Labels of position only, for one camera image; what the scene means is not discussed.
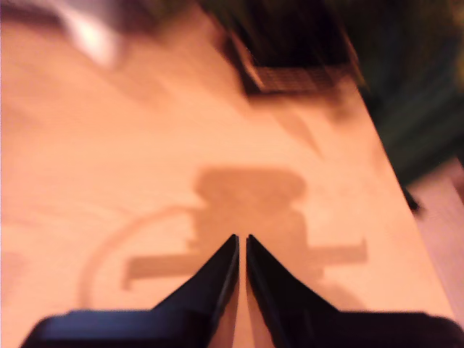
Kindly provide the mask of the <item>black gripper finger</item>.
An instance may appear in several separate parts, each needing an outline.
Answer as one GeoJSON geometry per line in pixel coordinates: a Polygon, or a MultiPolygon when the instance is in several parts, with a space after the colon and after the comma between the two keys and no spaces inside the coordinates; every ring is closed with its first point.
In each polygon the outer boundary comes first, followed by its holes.
{"type": "Polygon", "coordinates": [[[327,347],[320,319],[339,311],[294,277],[253,235],[246,239],[246,273],[275,347],[327,347]]]}
{"type": "Polygon", "coordinates": [[[239,238],[231,235],[200,269],[154,307],[155,347],[208,347],[239,276],[239,238]]]}

